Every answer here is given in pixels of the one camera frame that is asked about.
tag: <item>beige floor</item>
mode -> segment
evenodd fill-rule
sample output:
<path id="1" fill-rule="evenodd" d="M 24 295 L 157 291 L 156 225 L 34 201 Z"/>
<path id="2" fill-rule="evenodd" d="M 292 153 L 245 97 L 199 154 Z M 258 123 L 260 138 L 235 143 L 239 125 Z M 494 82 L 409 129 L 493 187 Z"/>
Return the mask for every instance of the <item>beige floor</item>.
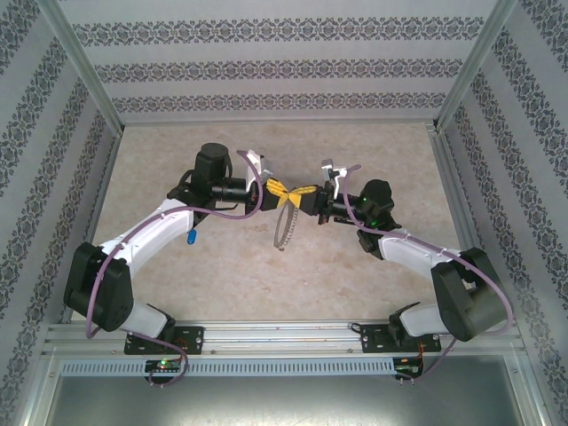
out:
<path id="1" fill-rule="evenodd" d="M 388 180 L 393 216 L 412 233 L 457 247 L 438 170 L 422 124 L 207 124 L 127 128 L 95 242 L 149 214 L 193 167 L 206 142 L 254 149 L 271 159 L 288 187 L 321 184 L 321 160 L 360 163 L 351 193 L 372 178 Z M 244 162 L 233 154 L 234 176 Z M 197 241 L 171 242 L 133 281 L 135 297 L 179 320 L 380 319 L 415 301 L 432 302 L 431 284 L 360 248 L 356 229 L 317 225 L 301 215 L 285 252 L 272 246 L 277 211 L 246 222 L 207 218 Z"/>

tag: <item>patterned wallpaper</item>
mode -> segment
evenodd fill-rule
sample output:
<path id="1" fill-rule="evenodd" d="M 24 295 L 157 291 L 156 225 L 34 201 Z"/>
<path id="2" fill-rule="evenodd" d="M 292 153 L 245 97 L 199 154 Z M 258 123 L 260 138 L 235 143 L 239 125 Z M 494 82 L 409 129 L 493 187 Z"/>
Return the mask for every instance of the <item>patterned wallpaper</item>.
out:
<path id="1" fill-rule="evenodd" d="M 0 425 L 58 322 L 116 145 L 37 5 L 0 1 Z"/>
<path id="2" fill-rule="evenodd" d="M 494 3 L 60 2 L 127 124 L 432 119 Z"/>
<path id="3" fill-rule="evenodd" d="M 565 2 L 520 1 L 446 129 L 553 424 L 568 424 L 567 28 Z"/>

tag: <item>aluminum frame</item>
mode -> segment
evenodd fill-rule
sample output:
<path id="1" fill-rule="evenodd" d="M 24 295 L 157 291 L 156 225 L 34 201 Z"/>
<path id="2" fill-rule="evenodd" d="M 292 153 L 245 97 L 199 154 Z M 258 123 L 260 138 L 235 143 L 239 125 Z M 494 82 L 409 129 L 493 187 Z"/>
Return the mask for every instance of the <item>aluminum frame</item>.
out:
<path id="1" fill-rule="evenodd" d="M 121 136 L 124 130 L 121 117 L 110 96 L 108 96 L 105 86 L 100 81 L 95 67 L 91 64 L 81 42 L 79 42 L 77 34 L 71 27 L 71 24 L 69 24 L 65 13 L 61 10 L 59 1 L 38 0 L 37 4 L 61 42 L 67 56 L 73 62 L 79 76 L 83 79 L 97 107 L 99 107 L 100 112 L 105 117 L 106 123 L 110 126 L 115 136 Z"/>
<path id="2" fill-rule="evenodd" d="M 517 4 L 517 0 L 497 0 L 491 14 L 487 18 L 487 22 L 481 29 L 481 34 L 477 38 L 473 48 L 469 52 L 468 58 L 465 60 L 455 83 L 452 85 L 446 96 L 444 104 L 440 108 L 440 112 L 436 117 L 438 129 L 444 129 L 448 122 L 452 119 L 455 110 L 460 105 L 463 96 L 475 77 L 477 71 L 481 67 L 481 63 L 485 59 L 487 53 L 491 50 L 491 45 L 500 33 L 505 21 L 513 11 Z"/>
<path id="3" fill-rule="evenodd" d="M 386 323 L 384 320 L 330 320 L 330 321 L 267 321 L 221 322 L 183 321 L 180 326 L 205 327 L 202 355 L 192 359 L 352 359 L 365 360 L 394 357 L 412 357 L 408 353 L 363 353 L 359 335 L 351 331 L 352 322 L 362 324 Z M 24 414 L 19 426 L 45 425 L 56 394 L 62 367 L 70 359 L 158 359 L 159 356 L 129 356 L 123 353 L 126 333 L 101 333 L 86 340 L 84 321 L 52 325 L 43 345 L 41 358 L 31 384 Z M 452 340 L 441 335 L 445 348 Z M 428 358 L 437 353 L 425 353 Z M 523 420 L 527 425 L 549 425 L 546 407 L 542 401 L 525 345 L 517 326 L 503 335 L 481 335 L 470 342 L 458 342 L 448 356 L 501 356 L 509 372 L 509 379 Z M 121 373 L 108 374 L 121 376 Z"/>

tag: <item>purple cable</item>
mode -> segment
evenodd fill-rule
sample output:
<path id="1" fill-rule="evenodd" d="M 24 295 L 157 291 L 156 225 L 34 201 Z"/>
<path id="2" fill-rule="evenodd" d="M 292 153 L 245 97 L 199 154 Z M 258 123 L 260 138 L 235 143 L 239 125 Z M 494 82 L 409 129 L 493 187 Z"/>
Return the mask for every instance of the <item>purple cable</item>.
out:
<path id="1" fill-rule="evenodd" d="M 130 332 L 130 334 L 139 337 L 141 339 L 147 340 L 148 342 L 161 344 L 162 346 L 167 346 L 168 348 L 179 352 L 179 355 L 181 355 L 181 358 L 184 360 L 184 369 L 182 370 L 182 372 L 179 375 L 175 376 L 173 379 L 167 381 L 166 383 L 157 384 L 153 382 L 152 377 L 154 377 L 154 373 L 159 370 L 150 371 L 150 375 L 148 376 L 148 381 L 150 383 L 150 386 L 152 387 L 159 386 L 160 388 L 167 388 L 168 386 L 171 386 L 175 382 L 179 382 L 182 379 L 182 377 L 185 376 L 185 373 L 187 373 L 187 369 L 189 368 L 189 359 L 187 359 L 187 354 L 184 352 L 183 349 L 181 349 L 179 346 L 176 346 L 175 344 L 164 342 L 163 340 L 159 339 L 154 339 L 153 337 L 150 337 L 148 335 L 141 335 L 140 333 L 135 333 L 135 332 Z"/>
<path id="2" fill-rule="evenodd" d="M 378 235 L 383 235 L 385 237 L 400 238 L 401 236 L 400 233 L 393 233 L 393 232 L 381 231 L 378 229 L 367 228 L 366 226 L 361 224 L 360 221 L 357 220 L 357 218 L 355 218 L 355 215 L 353 214 L 353 209 L 349 203 L 349 197 L 347 195 L 349 194 L 349 176 L 353 171 L 359 170 L 360 168 L 361 168 L 360 164 L 356 164 L 350 167 L 349 169 L 347 169 L 347 174 L 345 175 L 345 183 L 343 188 L 343 203 L 345 204 L 345 208 L 347 208 L 347 214 L 349 215 L 349 218 L 361 231 L 364 231 L 366 233 L 376 233 Z M 461 257 L 456 256 L 454 253 L 446 251 L 444 248 L 440 248 L 438 246 L 435 246 L 434 244 L 430 244 L 429 242 L 416 238 L 410 234 L 406 234 L 405 238 L 407 240 L 420 244 L 421 246 L 427 249 L 437 251 L 439 254 L 444 254 L 445 256 L 451 258 L 452 260 L 455 260 L 459 264 L 462 264 L 463 266 L 474 272 L 483 281 L 485 281 L 489 285 L 489 287 L 491 287 L 491 289 L 497 294 L 497 296 L 501 299 L 503 306 L 505 307 L 505 311 L 507 312 L 507 322 L 503 327 L 501 327 L 498 330 L 485 332 L 486 335 L 500 335 L 501 333 L 505 333 L 507 330 L 511 328 L 511 326 L 513 325 L 513 310 L 511 308 L 509 300 L 505 296 L 505 293 L 503 293 L 503 291 L 497 286 L 497 284 L 493 282 L 491 278 L 489 278 L 485 273 L 483 273 L 473 264 L 470 264 L 469 262 L 463 260 Z M 448 352 L 454 347 L 455 342 L 456 339 L 454 338 L 452 342 L 447 346 L 446 350 L 442 353 L 442 355 L 426 372 L 424 372 L 424 374 L 420 377 L 420 379 L 429 375 L 433 370 L 438 368 L 440 362 L 446 357 Z"/>
<path id="3" fill-rule="evenodd" d="M 242 215 L 242 216 L 226 215 L 225 213 L 220 213 L 218 211 L 210 210 L 210 209 L 202 209 L 200 207 L 191 207 L 191 206 L 177 207 L 177 208 L 174 208 L 174 209 L 166 210 L 166 211 L 164 211 L 160 214 L 157 214 L 155 216 L 149 217 L 147 220 L 145 220 L 140 225 L 138 225 L 136 228 L 134 228 L 128 235 L 126 235 L 122 239 L 121 242 L 116 244 L 116 246 L 113 248 L 113 250 L 106 257 L 103 264 L 100 266 L 99 272 L 97 273 L 97 278 L 95 279 L 95 282 L 92 286 L 91 298 L 89 300 L 89 308 L 87 309 L 87 320 L 85 322 L 85 334 L 87 335 L 88 339 L 92 339 L 95 336 L 95 334 L 97 334 L 100 330 L 100 327 L 97 327 L 94 330 L 92 330 L 92 316 L 93 316 L 93 313 L 95 311 L 95 303 L 97 301 L 97 294 L 99 293 L 100 283 L 102 282 L 102 280 L 105 276 L 105 271 L 107 270 L 107 267 L 110 264 L 110 262 L 113 260 L 114 256 L 116 256 L 116 254 L 124 248 L 123 244 L 128 243 L 132 239 L 132 237 L 134 237 L 137 233 L 142 231 L 144 228 L 146 228 L 148 225 L 155 222 L 156 220 L 165 218 L 166 216 L 174 214 L 174 213 L 178 213 L 179 211 L 188 211 L 189 210 L 189 211 L 195 211 L 195 212 L 198 212 L 198 213 L 206 213 L 208 215 L 221 217 L 223 219 L 243 220 L 243 219 L 248 219 L 249 217 L 252 217 L 253 215 L 255 215 L 260 210 L 260 207 L 262 206 L 262 203 L 263 203 L 263 191 L 262 191 L 262 187 L 260 186 L 260 181 L 261 181 L 260 175 L 258 174 L 258 171 L 256 170 L 253 163 L 247 157 L 246 151 L 237 151 L 237 154 L 240 155 L 245 160 L 245 162 L 247 162 L 247 165 L 252 170 L 253 174 L 255 175 L 255 180 L 259 185 L 258 200 L 256 201 L 256 206 L 249 213 L 247 213 L 246 215 Z M 158 339 L 154 339 L 154 338 L 147 336 L 147 335 L 141 335 L 139 333 L 132 333 L 132 334 L 135 335 L 136 337 L 140 337 L 140 338 L 145 339 L 149 342 L 158 343 L 158 344 L 161 344 L 163 346 L 167 346 L 171 349 L 174 349 L 174 350 L 180 352 L 182 354 L 182 357 L 184 358 L 184 361 L 185 361 L 184 371 L 183 371 L 182 374 L 176 376 L 174 379 L 170 380 L 168 383 L 172 384 L 172 383 L 176 382 L 177 380 L 179 380 L 179 378 L 183 377 L 183 375 L 187 371 L 187 367 L 188 367 L 187 356 L 185 355 L 185 352 L 183 352 L 183 350 L 181 350 L 176 345 L 173 345 L 173 344 L 167 343 L 167 342 L 163 342 L 163 341 L 158 340 Z M 149 380 L 150 380 L 150 384 L 152 386 L 154 386 L 154 382 L 152 382 L 152 374 L 150 374 Z"/>

